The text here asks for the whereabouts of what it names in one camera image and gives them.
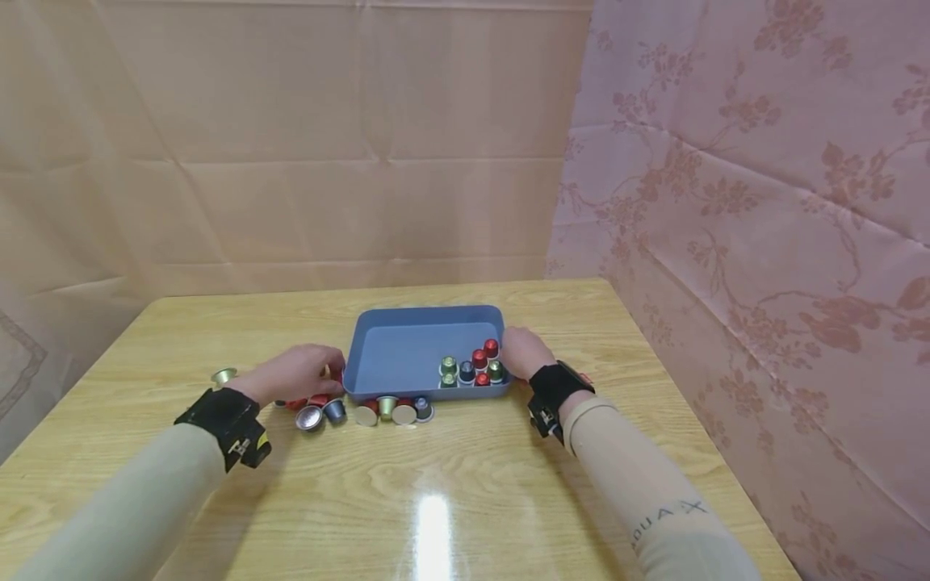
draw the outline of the gold coffee capsule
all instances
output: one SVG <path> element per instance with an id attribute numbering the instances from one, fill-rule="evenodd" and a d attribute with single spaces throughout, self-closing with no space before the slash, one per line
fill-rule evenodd
<path id="1" fill-rule="evenodd" d="M 395 405 L 397 405 L 397 398 L 392 395 L 382 395 L 378 398 L 378 411 L 381 413 L 382 420 L 386 422 L 392 420 L 391 413 Z"/>
<path id="2" fill-rule="evenodd" d="M 226 367 L 220 369 L 217 373 L 210 376 L 210 381 L 217 384 L 218 388 L 226 385 L 233 377 L 235 377 L 236 368 L 235 367 Z"/>

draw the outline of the silver coffee capsule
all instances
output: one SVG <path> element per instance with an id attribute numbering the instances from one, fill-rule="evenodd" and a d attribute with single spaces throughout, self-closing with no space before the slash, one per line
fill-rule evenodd
<path id="1" fill-rule="evenodd" d="M 294 423 L 302 431 L 317 431 L 323 426 L 323 410 L 316 405 L 308 405 L 297 412 Z"/>

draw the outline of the curtain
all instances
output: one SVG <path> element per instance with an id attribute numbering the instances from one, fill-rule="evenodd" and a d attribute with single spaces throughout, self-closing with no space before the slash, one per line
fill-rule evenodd
<path id="1" fill-rule="evenodd" d="M 598 0 L 547 263 L 806 578 L 930 578 L 930 5 Z"/>

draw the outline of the blue coffee capsule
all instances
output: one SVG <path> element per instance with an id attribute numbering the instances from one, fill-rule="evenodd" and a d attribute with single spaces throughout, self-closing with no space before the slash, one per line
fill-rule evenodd
<path id="1" fill-rule="evenodd" d="M 470 361 L 463 361 L 458 366 L 458 381 L 471 385 L 474 383 L 474 365 Z"/>

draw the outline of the arm sleeve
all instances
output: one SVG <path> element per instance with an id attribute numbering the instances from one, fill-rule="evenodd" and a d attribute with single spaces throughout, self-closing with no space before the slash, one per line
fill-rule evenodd
<path id="1" fill-rule="evenodd" d="M 761 579 L 691 482 L 610 402 L 587 400 L 564 424 L 565 447 L 626 528 L 646 581 Z"/>
<path id="2" fill-rule="evenodd" d="M 172 426 L 97 491 L 13 579 L 151 579 L 225 475 L 212 434 L 189 424 Z"/>

